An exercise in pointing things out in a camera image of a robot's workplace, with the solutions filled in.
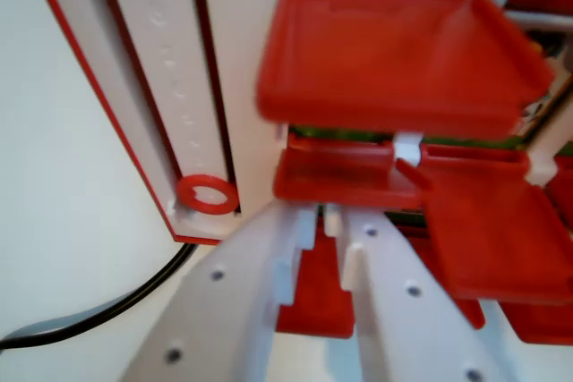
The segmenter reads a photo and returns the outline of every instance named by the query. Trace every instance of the red ring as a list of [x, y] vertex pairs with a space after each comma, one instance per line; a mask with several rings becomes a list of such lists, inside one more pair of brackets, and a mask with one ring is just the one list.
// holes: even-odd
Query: red ring
[[[209, 187], [225, 194], [227, 198], [223, 203], [217, 205], [205, 203], [197, 199], [195, 187]], [[239, 196], [236, 193], [236, 187], [223, 181], [215, 176], [208, 174], [192, 174], [185, 176], [177, 184], [177, 198], [188, 208], [195, 209], [203, 214], [224, 215], [233, 212], [239, 206]]]

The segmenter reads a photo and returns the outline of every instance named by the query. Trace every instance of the white plastic strip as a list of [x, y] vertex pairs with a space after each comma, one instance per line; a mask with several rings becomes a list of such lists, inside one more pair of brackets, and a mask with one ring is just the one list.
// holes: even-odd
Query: white plastic strip
[[573, 31], [573, 16], [554, 13], [528, 13], [523, 11], [506, 11], [506, 17], [515, 21], [525, 30]]
[[263, 380], [315, 217], [315, 207], [274, 202], [219, 245], [185, 276], [123, 381]]
[[207, 0], [243, 216], [273, 199], [284, 125], [266, 123], [254, 99], [257, 72], [277, 0]]
[[352, 292], [365, 381], [511, 380], [380, 211], [342, 208], [341, 216], [339, 267]]
[[[117, 0], [183, 176], [227, 179], [194, 0]], [[216, 201], [214, 192], [198, 198]]]

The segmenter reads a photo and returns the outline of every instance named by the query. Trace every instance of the red flap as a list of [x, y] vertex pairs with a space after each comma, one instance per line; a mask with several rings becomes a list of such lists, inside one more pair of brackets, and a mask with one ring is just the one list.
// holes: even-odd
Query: red flap
[[530, 344], [573, 345], [573, 305], [500, 303], [517, 337]]
[[257, 103], [279, 123], [497, 139], [551, 81], [490, 0], [279, 0]]
[[[443, 273], [441, 271], [440, 263], [436, 258], [432, 241], [424, 229], [419, 228], [404, 228], [399, 227], [400, 232], [405, 235], [418, 257], [422, 260], [424, 265], [432, 272], [436, 281], [443, 286]], [[451, 297], [456, 303], [458, 309], [464, 314], [470, 324], [476, 329], [480, 329], [485, 325], [485, 316], [483, 315], [482, 308], [478, 300], [456, 299]]]
[[388, 143], [289, 137], [275, 175], [280, 199], [419, 208], [422, 196], [393, 166]]
[[295, 303], [280, 307], [277, 331], [348, 338], [354, 329], [352, 295], [340, 288], [336, 242], [324, 234], [320, 219], [314, 249], [301, 256]]
[[573, 244], [518, 151], [423, 146], [424, 213], [457, 297], [573, 301]]

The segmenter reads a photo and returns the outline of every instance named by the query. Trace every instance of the white plastic frame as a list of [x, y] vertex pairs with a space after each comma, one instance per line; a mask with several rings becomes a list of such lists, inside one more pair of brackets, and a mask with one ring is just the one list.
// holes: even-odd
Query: white plastic frame
[[[272, 203], [192, 268], [123, 381], [263, 380], [278, 305], [293, 302], [315, 216], [316, 208]], [[353, 295], [363, 380], [508, 380], [380, 211], [342, 208], [338, 216], [339, 267]]]
[[[233, 214], [208, 216], [194, 213], [176, 203], [175, 174], [128, 54], [123, 49], [106, 0], [57, 2], [175, 234], [192, 238], [225, 239], [241, 224], [243, 218]], [[196, 22], [193, 25], [195, 27], [192, 31], [199, 34]], [[193, 76], [204, 84], [207, 76], [202, 51], [193, 52], [192, 55], [192, 58], [187, 59], [190, 63], [186, 67], [196, 71], [199, 75]], [[203, 85], [202, 93], [199, 94], [202, 100], [210, 98], [210, 92], [205, 93], [207, 90]], [[206, 116], [214, 115], [212, 106], [201, 107], [206, 111]], [[218, 139], [211, 144], [213, 154], [220, 153]], [[240, 198], [241, 203], [249, 207], [248, 200], [243, 199], [243, 196]]]

